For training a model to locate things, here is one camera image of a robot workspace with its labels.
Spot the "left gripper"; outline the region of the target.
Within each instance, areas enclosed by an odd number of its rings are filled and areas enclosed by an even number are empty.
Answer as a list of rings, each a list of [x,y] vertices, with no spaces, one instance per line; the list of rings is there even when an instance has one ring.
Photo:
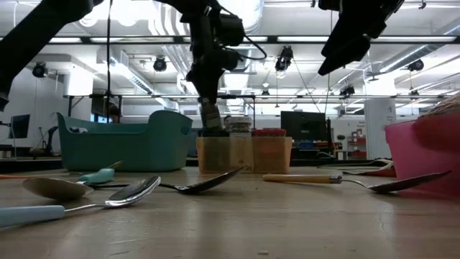
[[[211,104],[217,100],[219,80],[224,71],[231,71],[241,60],[235,50],[226,49],[214,35],[217,16],[196,16],[190,25],[190,51],[193,63],[186,76],[198,92],[200,99],[208,99]]]

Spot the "orange translucent plastic bin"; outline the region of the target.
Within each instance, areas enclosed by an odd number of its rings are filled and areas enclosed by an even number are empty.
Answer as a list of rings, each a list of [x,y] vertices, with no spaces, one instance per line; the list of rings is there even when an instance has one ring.
[[[249,174],[286,174],[290,170],[289,137],[199,137],[198,167],[202,174],[218,174],[244,167]]]

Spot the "white-label bagel spice jar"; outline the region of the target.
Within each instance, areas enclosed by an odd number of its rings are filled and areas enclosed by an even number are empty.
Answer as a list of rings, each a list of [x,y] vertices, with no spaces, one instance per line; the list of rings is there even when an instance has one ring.
[[[252,169],[252,120],[249,117],[229,117],[226,120],[229,133],[229,161],[237,168],[247,165]]]

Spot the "large black screen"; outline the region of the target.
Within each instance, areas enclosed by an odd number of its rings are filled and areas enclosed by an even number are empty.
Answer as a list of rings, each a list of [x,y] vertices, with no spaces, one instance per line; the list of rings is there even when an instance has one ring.
[[[281,128],[295,141],[326,141],[326,115],[315,112],[280,113]]]

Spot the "black computer monitor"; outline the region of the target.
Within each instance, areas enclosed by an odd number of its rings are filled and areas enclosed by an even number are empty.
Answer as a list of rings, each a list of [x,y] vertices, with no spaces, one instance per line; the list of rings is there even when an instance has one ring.
[[[10,121],[11,127],[9,130],[9,138],[10,139],[27,138],[28,131],[29,131],[29,121],[30,121],[29,114],[13,116]]]

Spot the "smoked paprika tin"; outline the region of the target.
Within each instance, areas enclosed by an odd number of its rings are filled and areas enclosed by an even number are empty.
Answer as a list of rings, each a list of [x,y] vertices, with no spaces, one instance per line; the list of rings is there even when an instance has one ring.
[[[285,135],[284,129],[255,129],[252,132],[254,173],[288,173],[292,138]]]

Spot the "yellow-handled spoon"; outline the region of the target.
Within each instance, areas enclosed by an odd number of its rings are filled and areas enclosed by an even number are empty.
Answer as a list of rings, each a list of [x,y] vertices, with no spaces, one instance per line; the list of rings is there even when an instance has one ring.
[[[315,183],[315,184],[341,184],[343,182],[355,183],[370,191],[378,194],[387,194],[392,192],[403,191],[409,188],[430,183],[450,174],[451,171],[441,173],[430,173],[422,176],[406,178],[403,180],[382,183],[378,185],[366,185],[361,181],[343,178],[340,175],[284,175],[284,174],[268,174],[262,178],[269,182],[289,182],[289,183]]]

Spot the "pink plastic tray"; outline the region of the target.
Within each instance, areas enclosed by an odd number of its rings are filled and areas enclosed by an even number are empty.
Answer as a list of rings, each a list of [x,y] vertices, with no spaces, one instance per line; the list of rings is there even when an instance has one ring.
[[[460,112],[391,124],[385,135],[397,179],[447,171],[415,189],[460,198]]]

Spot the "teal-handled spoon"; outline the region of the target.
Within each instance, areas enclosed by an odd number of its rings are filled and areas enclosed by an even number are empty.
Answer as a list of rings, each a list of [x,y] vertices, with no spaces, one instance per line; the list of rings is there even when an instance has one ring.
[[[77,182],[54,178],[32,178],[23,182],[23,187],[37,196],[54,200],[79,199],[93,191],[91,184],[106,183],[113,179],[113,168],[102,168],[96,173],[81,176]]]

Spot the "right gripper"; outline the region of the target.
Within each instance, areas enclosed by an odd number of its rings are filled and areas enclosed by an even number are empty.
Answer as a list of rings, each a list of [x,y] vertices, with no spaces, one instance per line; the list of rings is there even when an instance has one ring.
[[[366,36],[380,36],[386,21],[405,0],[340,0],[339,20],[324,45],[325,58],[318,70],[327,75],[352,62],[360,61],[370,48]]]

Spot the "light-blue-handled spoon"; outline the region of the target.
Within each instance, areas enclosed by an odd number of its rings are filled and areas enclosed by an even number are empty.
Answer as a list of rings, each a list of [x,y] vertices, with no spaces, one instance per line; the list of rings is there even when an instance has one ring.
[[[89,209],[115,209],[130,206],[148,196],[160,184],[161,178],[153,176],[124,187],[101,204],[88,204],[72,209],[66,209],[61,205],[2,207],[0,208],[0,228],[62,219],[67,214]]]

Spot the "black metal spoon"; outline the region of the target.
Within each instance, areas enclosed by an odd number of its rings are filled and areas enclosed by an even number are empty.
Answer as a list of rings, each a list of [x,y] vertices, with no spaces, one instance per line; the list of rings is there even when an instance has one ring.
[[[170,188],[175,191],[178,191],[181,194],[185,195],[195,195],[203,191],[207,191],[209,189],[212,189],[218,185],[223,184],[224,182],[230,180],[237,174],[241,173],[247,169],[247,165],[240,167],[240,168],[235,168],[229,172],[226,172],[220,176],[210,178],[206,181],[202,181],[200,183],[193,184],[191,186],[177,186],[173,184],[168,184],[168,183],[159,183],[158,186],[164,187],[164,188]],[[94,188],[94,189],[100,189],[100,188],[121,188],[121,187],[127,187],[129,184],[90,184],[86,183],[85,185]]]

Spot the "green plastic bin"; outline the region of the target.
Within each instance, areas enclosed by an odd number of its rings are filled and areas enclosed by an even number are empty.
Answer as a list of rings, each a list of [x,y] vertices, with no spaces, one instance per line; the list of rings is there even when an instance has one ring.
[[[186,164],[192,119],[155,111],[146,124],[102,124],[57,114],[63,167],[97,171],[120,161],[123,172],[176,171]]]

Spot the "red storage shelf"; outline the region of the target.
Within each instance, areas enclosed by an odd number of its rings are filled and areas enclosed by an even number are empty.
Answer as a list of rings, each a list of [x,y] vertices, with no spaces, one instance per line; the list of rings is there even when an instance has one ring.
[[[367,158],[367,139],[363,129],[357,129],[347,137],[347,158],[361,160]]]

